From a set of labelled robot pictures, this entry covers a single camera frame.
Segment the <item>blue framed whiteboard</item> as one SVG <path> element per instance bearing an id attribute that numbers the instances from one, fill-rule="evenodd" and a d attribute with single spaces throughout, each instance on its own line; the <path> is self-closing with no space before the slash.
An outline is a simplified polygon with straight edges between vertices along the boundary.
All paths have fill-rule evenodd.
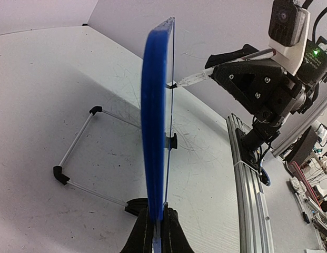
<path id="1" fill-rule="evenodd" d="M 141 126 L 150 222 L 150 246 L 163 252 L 161 223 L 164 210 L 165 102 L 167 58 L 175 18 L 153 28 L 146 40 L 141 77 Z"/>

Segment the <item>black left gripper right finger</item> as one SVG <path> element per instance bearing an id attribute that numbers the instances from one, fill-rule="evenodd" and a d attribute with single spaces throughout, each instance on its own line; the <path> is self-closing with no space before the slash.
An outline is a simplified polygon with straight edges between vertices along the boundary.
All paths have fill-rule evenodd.
<path id="1" fill-rule="evenodd" d="M 162 252 L 194 253 L 179 222 L 178 213 L 164 206 L 162 221 Z"/>

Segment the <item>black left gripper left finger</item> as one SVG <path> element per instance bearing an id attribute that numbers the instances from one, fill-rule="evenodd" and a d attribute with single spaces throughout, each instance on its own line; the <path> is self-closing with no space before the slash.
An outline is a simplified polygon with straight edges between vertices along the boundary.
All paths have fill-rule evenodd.
<path id="1" fill-rule="evenodd" d="M 154 224 L 148 208 L 141 210 L 121 253 L 151 253 L 153 251 Z"/>

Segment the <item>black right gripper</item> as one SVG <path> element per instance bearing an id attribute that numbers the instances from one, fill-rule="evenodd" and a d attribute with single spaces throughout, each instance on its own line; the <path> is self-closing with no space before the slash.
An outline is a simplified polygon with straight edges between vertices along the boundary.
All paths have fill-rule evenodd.
<path id="1" fill-rule="evenodd" d="M 300 76 L 285 76 L 285 69 L 272 59 L 229 62 L 258 51 L 244 44 L 240 50 L 212 54 L 204 68 L 216 66 L 211 78 L 258 122 L 279 127 L 291 114 L 304 113 L 310 108 L 315 83 Z"/>

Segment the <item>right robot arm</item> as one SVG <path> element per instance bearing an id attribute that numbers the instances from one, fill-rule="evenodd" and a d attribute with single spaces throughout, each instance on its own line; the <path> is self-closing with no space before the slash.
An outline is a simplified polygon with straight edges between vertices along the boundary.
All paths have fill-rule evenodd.
<path id="1" fill-rule="evenodd" d="M 211 55 L 205 68 L 214 68 L 210 75 L 232 95 L 256 121 L 253 129 L 242 137 L 243 146 L 255 151 L 276 139 L 289 114 L 305 113 L 319 94 L 319 85 L 327 81 L 327 40 L 307 41 L 304 59 L 296 75 L 290 74 L 272 59 L 239 61 L 257 53 L 250 44 L 242 49 Z"/>

